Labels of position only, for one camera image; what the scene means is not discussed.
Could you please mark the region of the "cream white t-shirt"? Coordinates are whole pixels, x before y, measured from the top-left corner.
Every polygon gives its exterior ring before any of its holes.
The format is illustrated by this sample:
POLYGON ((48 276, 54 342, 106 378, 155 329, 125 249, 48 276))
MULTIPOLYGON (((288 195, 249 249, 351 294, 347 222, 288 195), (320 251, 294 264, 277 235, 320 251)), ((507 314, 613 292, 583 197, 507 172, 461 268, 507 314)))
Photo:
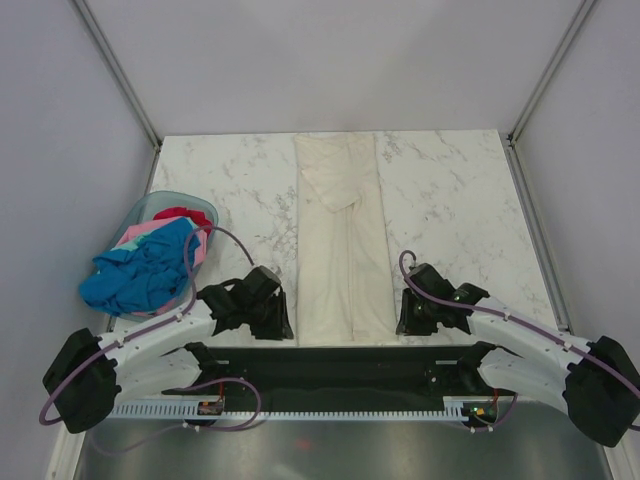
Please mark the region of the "cream white t-shirt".
POLYGON ((391 343, 396 310, 375 138, 300 134, 294 145, 298 342, 391 343))

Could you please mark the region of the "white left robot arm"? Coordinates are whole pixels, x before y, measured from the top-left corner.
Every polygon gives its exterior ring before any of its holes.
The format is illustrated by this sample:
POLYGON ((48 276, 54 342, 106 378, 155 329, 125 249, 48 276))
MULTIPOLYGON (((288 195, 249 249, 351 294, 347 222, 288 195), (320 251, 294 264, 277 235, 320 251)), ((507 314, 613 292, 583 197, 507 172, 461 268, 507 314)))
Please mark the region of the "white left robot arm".
POLYGON ((72 333, 46 371, 49 397, 39 415, 49 426, 49 409, 71 434, 84 433, 128 400, 167 390, 208 393, 219 369, 197 352, 205 339, 242 325, 259 340, 291 340, 286 294, 278 276, 265 266, 243 279, 193 288, 189 301, 120 332, 72 333))

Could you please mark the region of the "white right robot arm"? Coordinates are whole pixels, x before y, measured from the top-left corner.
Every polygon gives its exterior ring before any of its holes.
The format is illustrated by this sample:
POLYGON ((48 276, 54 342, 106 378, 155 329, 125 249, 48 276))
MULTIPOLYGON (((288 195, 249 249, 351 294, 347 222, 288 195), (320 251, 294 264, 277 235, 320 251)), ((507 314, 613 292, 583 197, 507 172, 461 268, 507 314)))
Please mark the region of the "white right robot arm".
POLYGON ((636 429, 639 372, 616 340, 557 331, 476 285, 454 287, 427 263, 400 272, 406 287, 398 334, 426 336, 445 327, 476 337, 457 371, 465 391, 491 387, 536 400, 609 448, 636 429))

